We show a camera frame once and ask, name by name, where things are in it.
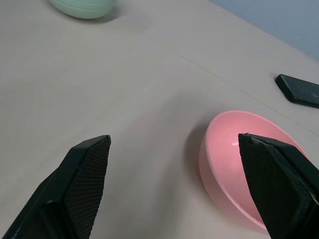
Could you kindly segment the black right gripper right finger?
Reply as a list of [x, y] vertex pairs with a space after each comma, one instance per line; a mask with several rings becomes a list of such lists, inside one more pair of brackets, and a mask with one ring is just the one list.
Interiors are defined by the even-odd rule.
[[271, 239], [319, 239], [319, 169], [295, 146], [238, 135], [250, 195]]

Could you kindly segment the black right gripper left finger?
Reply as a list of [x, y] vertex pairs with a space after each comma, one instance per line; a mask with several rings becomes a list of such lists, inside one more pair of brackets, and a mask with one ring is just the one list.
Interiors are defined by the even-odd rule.
[[109, 135], [72, 147], [2, 239], [89, 239], [103, 196]]

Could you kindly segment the pink bowl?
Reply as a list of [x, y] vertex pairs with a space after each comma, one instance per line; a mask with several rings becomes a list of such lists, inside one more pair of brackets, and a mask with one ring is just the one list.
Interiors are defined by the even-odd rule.
[[301, 147], [268, 119], [245, 111], [226, 111], [209, 124], [199, 151], [199, 172], [216, 207], [234, 222], [267, 235], [250, 195], [240, 157], [238, 134], [252, 133]]

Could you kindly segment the black smartphone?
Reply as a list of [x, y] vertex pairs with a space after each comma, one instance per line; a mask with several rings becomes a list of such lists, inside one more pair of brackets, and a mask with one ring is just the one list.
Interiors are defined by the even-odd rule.
[[319, 109], [319, 85], [284, 74], [274, 79], [288, 101]]

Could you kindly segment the green bowl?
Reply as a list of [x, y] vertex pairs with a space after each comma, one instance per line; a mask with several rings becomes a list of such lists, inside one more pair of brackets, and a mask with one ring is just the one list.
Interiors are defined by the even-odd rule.
[[116, 0], [48, 0], [62, 13], [79, 19], [98, 19], [107, 15]]

